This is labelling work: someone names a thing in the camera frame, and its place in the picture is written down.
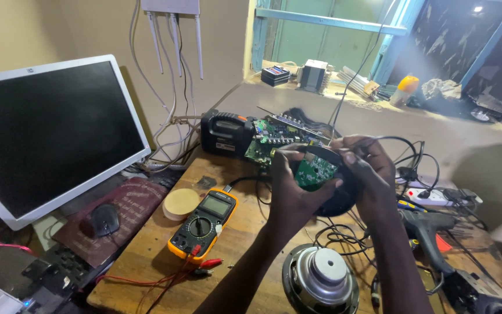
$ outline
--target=yellow multimeter case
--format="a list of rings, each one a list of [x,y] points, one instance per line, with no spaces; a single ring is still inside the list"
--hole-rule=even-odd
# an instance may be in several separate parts
[[[185,259],[199,244],[201,250],[191,262],[202,263],[218,238],[217,230],[224,229],[237,206],[238,199],[235,196],[221,189],[210,189],[197,208],[168,240],[168,249]]]

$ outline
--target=plastic container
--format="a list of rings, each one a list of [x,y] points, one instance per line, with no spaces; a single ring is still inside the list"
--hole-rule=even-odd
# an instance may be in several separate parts
[[[418,88],[419,79],[408,75],[400,81],[396,92],[390,97],[389,103],[394,107],[402,107],[408,101],[416,88]]]

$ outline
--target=windowsill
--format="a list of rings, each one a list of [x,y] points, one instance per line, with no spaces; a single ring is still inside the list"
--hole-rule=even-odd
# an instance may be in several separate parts
[[[277,65],[276,62],[263,60],[263,68],[273,67],[275,65]],[[297,88],[296,73],[297,73],[297,69],[299,67],[296,67],[293,65],[283,65],[283,67],[285,69],[288,69],[292,73],[292,76],[290,76],[288,83],[272,87],[272,86],[262,82],[260,75],[252,78],[247,83],[256,84],[256,85],[263,85],[267,88],[274,88],[274,89],[296,89]],[[345,84],[334,82],[334,81],[341,81],[341,79],[338,78],[337,73],[338,73],[338,71],[335,69],[335,71],[332,73],[332,81],[329,82],[327,88],[324,90],[324,95],[318,95],[319,97],[334,99],[336,101],[335,104],[337,104],[338,101],[342,98],[342,96],[337,96],[335,93],[336,92],[343,93],[344,89],[346,87]],[[299,91],[299,92],[300,93],[314,94],[312,92],[305,92],[305,91]],[[396,108],[393,105],[391,105],[388,101],[381,100],[378,102],[374,102],[371,99],[365,99],[364,97],[357,94],[357,92],[353,89],[348,89],[346,91],[346,93],[347,93],[347,95],[344,98],[344,100],[346,101],[346,104],[349,104],[349,105],[355,106],[355,107],[360,107],[360,108],[367,109],[367,110],[374,110],[377,112],[381,112],[383,110],[391,110],[394,112],[403,112],[408,115],[433,118],[433,119],[441,120],[443,122],[462,121],[462,122],[466,122],[466,123],[473,123],[473,124],[477,124],[477,125],[486,126],[486,127],[489,127],[490,129],[493,129],[493,130],[502,131],[502,123],[500,123],[500,122],[496,122],[493,124],[491,124],[491,123],[487,124],[487,123],[483,123],[483,122],[470,121],[470,120],[461,119],[461,118],[447,117],[447,116],[440,115],[438,113],[433,113],[433,112],[429,112],[426,110],[414,109],[414,108],[410,108],[410,107],[406,107],[406,106],[404,106],[403,108]]]

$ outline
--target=power strip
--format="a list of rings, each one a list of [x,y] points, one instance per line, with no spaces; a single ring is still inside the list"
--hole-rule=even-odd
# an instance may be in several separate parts
[[[452,206],[452,201],[449,201],[443,196],[440,190],[432,190],[428,198],[421,198],[418,195],[426,189],[408,189],[406,195],[414,202],[420,205],[433,205],[433,206]],[[470,201],[462,201],[464,204],[471,204]],[[479,205],[483,200],[477,196],[475,202]]]

